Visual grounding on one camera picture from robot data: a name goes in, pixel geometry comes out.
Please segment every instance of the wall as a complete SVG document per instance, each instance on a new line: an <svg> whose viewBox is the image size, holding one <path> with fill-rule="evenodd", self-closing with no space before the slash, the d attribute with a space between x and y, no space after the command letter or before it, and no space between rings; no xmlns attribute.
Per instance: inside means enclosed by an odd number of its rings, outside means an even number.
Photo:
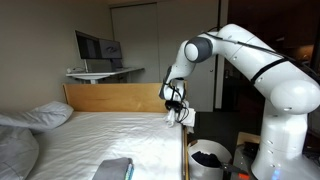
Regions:
<svg viewBox="0 0 320 180"><path fill-rule="evenodd" d="M74 31L112 38L106 0L1 0L0 22L0 111L64 102L66 69L83 67Z"/></svg>

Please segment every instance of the gray pillow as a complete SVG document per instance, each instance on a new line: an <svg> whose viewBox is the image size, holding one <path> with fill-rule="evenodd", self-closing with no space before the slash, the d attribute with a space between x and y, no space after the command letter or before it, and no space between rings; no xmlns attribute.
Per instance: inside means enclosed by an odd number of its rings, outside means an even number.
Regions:
<svg viewBox="0 0 320 180"><path fill-rule="evenodd" d="M0 179L25 179L38 154L38 142L29 129L0 126Z"/></svg>
<svg viewBox="0 0 320 180"><path fill-rule="evenodd" d="M35 134L60 126L72 112L71 106L53 101L28 112L0 113L0 125L26 127Z"/></svg>

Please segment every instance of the white bedsheet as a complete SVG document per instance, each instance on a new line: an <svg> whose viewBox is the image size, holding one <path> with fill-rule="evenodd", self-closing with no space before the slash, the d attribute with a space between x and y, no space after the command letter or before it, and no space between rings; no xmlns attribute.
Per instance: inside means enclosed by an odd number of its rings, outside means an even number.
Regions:
<svg viewBox="0 0 320 180"><path fill-rule="evenodd" d="M38 160L28 180L91 180L103 160L133 159L133 180L182 179L182 129L163 113L74 112L62 126L35 136Z"/></svg>

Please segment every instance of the desk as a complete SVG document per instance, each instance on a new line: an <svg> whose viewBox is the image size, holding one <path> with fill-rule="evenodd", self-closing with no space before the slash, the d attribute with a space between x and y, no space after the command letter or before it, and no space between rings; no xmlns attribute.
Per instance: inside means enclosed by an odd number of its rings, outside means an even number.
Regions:
<svg viewBox="0 0 320 180"><path fill-rule="evenodd" d="M83 80L90 80L91 84L98 84L98 80L109 76L128 73L132 71L142 70L143 68L123 68L114 72L101 72L101 73L68 73L66 76L74 77Z"/></svg>

